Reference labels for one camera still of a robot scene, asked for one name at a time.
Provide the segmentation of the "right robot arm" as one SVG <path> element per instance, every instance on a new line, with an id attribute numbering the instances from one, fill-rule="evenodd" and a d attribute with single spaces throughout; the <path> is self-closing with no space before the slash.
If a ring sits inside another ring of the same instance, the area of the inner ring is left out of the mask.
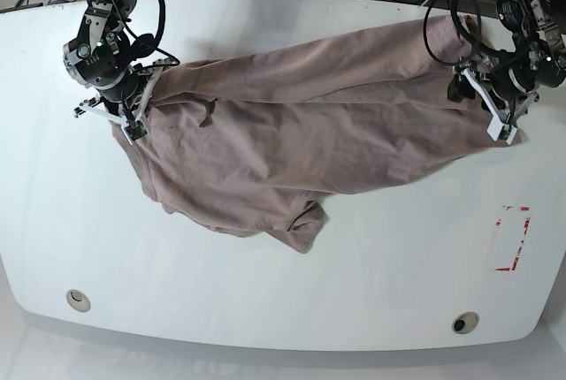
<path id="1" fill-rule="evenodd" d="M 97 95 L 73 110 L 92 112 L 118 125 L 130 141 L 149 132 L 145 110 L 163 70 L 180 64 L 162 50 L 165 1 L 158 2 L 157 31 L 135 34 L 129 27 L 137 0 L 86 0 L 76 38 L 63 49 L 69 76 Z"/>

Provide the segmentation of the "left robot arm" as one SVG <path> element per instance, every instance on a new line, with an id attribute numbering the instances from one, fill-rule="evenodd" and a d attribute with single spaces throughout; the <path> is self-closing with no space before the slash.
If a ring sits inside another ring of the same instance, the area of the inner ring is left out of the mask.
<path id="1" fill-rule="evenodd" d="M 489 135 L 509 140 L 518 119 L 538 100 L 539 87 L 556 88 L 565 81 L 565 0 L 496 0 L 496 15 L 512 34 L 512 51 L 485 44 L 481 27 L 468 31 L 458 15 L 459 2 L 448 0 L 450 17 L 471 49 L 449 63 L 455 77 L 447 97 L 459 103 L 479 95 L 491 115 Z M 470 2 L 480 21 L 478 1 Z"/>

